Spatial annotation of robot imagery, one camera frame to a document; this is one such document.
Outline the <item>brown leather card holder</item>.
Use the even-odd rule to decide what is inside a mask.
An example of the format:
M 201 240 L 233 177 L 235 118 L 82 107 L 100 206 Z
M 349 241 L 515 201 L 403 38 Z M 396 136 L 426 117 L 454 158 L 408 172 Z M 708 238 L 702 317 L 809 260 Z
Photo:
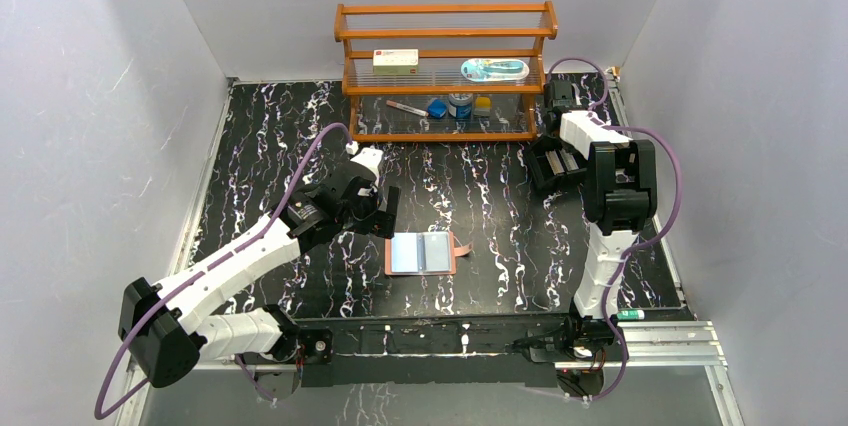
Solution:
M 454 275 L 457 260 L 472 252 L 450 231 L 396 233 L 385 244 L 387 276 Z

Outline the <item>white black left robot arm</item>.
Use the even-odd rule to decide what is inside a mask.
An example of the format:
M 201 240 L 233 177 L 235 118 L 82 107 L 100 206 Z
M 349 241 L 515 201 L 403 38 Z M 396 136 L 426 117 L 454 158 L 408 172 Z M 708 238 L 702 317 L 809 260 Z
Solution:
M 201 361 L 257 353 L 275 362 L 311 354 L 328 332 L 307 333 L 277 305 L 219 315 L 217 309 L 273 269 L 298 261 L 343 232 L 390 239 L 400 191 L 383 206 L 382 153 L 365 148 L 322 183 L 299 187 L 277 218 L 260 222 L 200 263 L 155 284 L 124 291 L 119 336 L 149 383 L 167 387 Z

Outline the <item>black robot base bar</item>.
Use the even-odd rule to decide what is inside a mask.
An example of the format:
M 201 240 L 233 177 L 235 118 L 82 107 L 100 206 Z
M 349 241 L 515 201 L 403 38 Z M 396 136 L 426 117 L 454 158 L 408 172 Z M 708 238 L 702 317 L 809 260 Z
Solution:
M 307 349 L 301 384 L 517 383 L 555 387 L 564 370 L 586 368 L 556 350 L 562 313 L 308 319 L 329 344 Z

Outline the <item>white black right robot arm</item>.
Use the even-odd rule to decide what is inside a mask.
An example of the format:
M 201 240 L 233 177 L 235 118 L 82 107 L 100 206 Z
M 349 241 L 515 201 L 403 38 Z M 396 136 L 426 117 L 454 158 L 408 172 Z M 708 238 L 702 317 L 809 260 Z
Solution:
M 573 304 L 579 317 L 602 320 L 618 313 L 624 265 L 657 209 L 656 150 L 651 141 L 633 139 L 598 113 L 560 99 L 555 82 L 545 86 L 544 99 L 545 126 L 566 149 L 560 170 L 574 168 L 589 223 Z

